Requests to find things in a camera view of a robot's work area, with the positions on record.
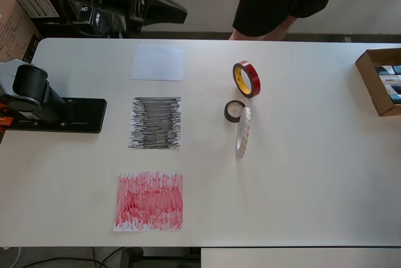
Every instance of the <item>red tape roll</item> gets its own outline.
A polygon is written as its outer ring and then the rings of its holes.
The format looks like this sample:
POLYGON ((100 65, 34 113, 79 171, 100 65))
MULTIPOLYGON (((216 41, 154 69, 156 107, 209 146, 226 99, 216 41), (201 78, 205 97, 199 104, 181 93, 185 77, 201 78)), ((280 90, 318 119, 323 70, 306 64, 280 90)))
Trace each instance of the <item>red tape roll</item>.
POLYGON ((261 92, 261 82, 259 80, 259 76, 256 73, 255 68, 253 65, 248 63, 247 61, 242 61, 234 65, 232 69, 232 74, 234 76, 234 80, 237 84, 239 91, 246 97, 246 98, 253 98, 258 96, 261 92), (251 82, 251 87, 248 87, 242 77, 242 73, 245 73, 249 81, 251 82))

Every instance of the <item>white tape roll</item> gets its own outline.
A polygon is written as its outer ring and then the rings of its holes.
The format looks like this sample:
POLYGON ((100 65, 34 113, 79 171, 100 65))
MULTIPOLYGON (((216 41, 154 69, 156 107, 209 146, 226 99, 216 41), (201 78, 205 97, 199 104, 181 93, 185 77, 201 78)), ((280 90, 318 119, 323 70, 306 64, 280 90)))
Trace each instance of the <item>white tape roll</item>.
POLYGON ((241 113, 241 119, 238 125, 237 134, 237 150, 236 155, 242 158, 245 154, 246 145, 248 144, 249 130, 251 128, 251 110, 244 107, 241 113))

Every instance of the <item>red scribbles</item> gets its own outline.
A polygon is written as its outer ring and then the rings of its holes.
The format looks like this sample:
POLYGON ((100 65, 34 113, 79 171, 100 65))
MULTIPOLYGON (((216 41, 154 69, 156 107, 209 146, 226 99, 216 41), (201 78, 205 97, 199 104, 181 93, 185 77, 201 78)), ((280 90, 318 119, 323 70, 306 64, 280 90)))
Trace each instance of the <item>red scribbles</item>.
POLYGON ((121 174, 114 230, 182 229, 182 174, 121 174))

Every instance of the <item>cardboard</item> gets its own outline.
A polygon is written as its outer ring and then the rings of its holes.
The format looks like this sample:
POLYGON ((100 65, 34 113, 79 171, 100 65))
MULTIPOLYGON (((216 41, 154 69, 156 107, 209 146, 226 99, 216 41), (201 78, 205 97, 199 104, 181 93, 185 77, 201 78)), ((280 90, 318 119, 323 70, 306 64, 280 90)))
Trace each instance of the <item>cardboard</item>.
POLYGON ((400 64, 401 48, 370 49, 357 61, 359 73, 380 116, 401 115, 401 104, 395 105, 393 103, 375 66, 396 66, 400 64))
POLYGON ((30 63, 41 35, 16 0, 0 0, 0 61, 30 63))

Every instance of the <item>sheet of paper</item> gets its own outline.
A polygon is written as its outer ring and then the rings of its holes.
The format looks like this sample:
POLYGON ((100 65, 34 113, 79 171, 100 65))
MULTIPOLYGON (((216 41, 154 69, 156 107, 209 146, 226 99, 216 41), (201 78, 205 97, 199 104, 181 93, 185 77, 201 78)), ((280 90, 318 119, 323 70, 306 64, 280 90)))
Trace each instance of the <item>sheet of paper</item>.
POLYGON ((134 98, 128 147, 173 149, 180 145, 181 98, 134 98))
POLYGON ((183 81, 184 68, 185 47, 140 44, 131 80, 183 81))
POLYGON ((182 173, 120 175, 114 231, 182 230, 182 173))

